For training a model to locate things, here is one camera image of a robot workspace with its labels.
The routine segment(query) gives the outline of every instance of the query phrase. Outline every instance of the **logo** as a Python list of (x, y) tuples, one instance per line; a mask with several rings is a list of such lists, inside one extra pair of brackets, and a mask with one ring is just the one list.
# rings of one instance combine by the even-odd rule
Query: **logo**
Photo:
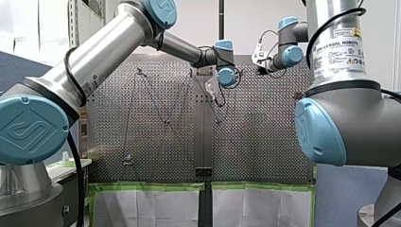
[(56, 130), (56, 126), (40, 114), (27, 109), (0, 129), (0, 139), (14, 145), (20, 151), (35, 153)]
[(157, 0), (159, 9), (165, 13), (165, 17), (170, 17), (174, 12), (174, 4), (170, 0)]

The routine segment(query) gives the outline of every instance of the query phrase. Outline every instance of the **white wall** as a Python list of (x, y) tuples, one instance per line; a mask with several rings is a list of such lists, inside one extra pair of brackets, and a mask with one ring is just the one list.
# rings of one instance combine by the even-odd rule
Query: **white wall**
[[(106, 18), (110, 20), (119, 0), (106, 0)], [(363, 7), (368, 12), (361, 17), (364, 50), (368, 77), (387, 89), (397, 89), (399, 83), (396, 58), (399, 46), (395, 38), (397, 9), (401, 0), (366, 0)], [(176, 0), (179, 11), (177, 25), (170, 32), (195, 45), (211, 45), (218, 39), (218, 0)], [(306, 11), (301, 0), (226, 0), (225, 37), (234, 41), (235, 53), (250, 55), (261, 33), (266, 29), (276, 30), (278, 22), (286, 16), (297, 16), (306, 20)], [(264, 49), (277, 42), (274, 35), (267, 34)], [(155, 53), (141, 48), (135, 53)]]
[(363, 7), (368, 11), (360, 19), (368, 76), (380, 82), (383, 88), (391, 90), (397, 89), (395, 84), (400, 77), (394, 71), (400, 63), (395, 58), (395, 53), (400, 51), (395, 45), (396, 15), (400, 3), (399, 0), (366, 0)]

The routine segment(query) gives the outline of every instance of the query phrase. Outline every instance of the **warning label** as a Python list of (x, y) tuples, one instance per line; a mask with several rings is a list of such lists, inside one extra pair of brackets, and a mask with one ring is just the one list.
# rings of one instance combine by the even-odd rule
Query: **warning label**
[(334, 32), (334, 37), (359, 37), (362, 38), (362, 32), (356, 27), (345, 27), (345, 28), (338, 28), (335, 29)]
[(344, 70), (365, 72), (362, 40), (358, 37), (338, 37), (313, 47), (315, 78), (332, 77)]

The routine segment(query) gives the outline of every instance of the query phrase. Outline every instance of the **green tape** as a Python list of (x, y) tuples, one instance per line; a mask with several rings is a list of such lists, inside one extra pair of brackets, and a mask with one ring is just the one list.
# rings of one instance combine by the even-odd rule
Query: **green tape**
[(97, 192), (102, 191), (155, 191), (155, 192), (185, 192), (202, 191), (204, 183), (144, 183), (144, 182), (119, 182), (119, 183), (90, 183), (89, 184), (89, 218), (93, 227), (95, 218), (95, 198)]
[(141, 182), (121, 182), (121, 183), (90, 183), (89, 186), (95, 191), (202, 191), (204, 183), (141, 183)]
[(89, 187), (89, 219), (91, 222), (90, 227), (94, 227), (94, 218), (95, 218), (95, 196), (96, 189), (94, 187)]
[(316, 186), (310, 185), (312, 192), (312, 202), (310, 204), (310, 227), (315, 227), (315, 215), (316, 215)]
[(281, 184), (281, 183), (249, 183), (249, 182), (229, 182), (212, 183), (214, 190), (235, 190), (235, 189), (266, 189), (277, 191), (310, 192), (314, 185), (308, 184)]

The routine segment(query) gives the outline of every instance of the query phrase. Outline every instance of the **silver metal cylinder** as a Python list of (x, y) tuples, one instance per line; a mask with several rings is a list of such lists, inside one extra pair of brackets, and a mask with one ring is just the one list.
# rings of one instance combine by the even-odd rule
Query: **silver metal cylinder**
[(64, 197), (62, 186), (54, 184), (49, 194), (39, 200), (10, 209), (0, 210), (0, 226), (7, 227), (62, 227)]
[[(309, 39), (333, 16), (357, 8), (357, 0), (307, 0)], [(367, 79), (359, 18), (356, 13), (333, 22), (310, 54), (312, 87), (342, 80)]]
[(0, 166), (0, 211), (46, 197), (52, 182), (43, 162)]
[[(71, 73), (89, 96), (140, 44), (151, 42), (153, 31), (146, 16), (133, 5), (122, 3), (116, 17), (72, 52)], [(29, 78), (62, 98), (78, 111), (81, 96), (66, 76), (64, 63), (41, 78)]]
[[(161, 39), (160, 36), (161, 35), (158, 35), (153, 40), (153, 42), (150, 44), (151, 47), (159, 47), (159, 41)], [(201, 50), (185, 40), (182, 40), (168, 32), (165, 32), (162, 40), (163, 43), (160, 46), (160, 50), (171, 56), (188, 61), (190, 63), (196, 63), (201, 59)]]

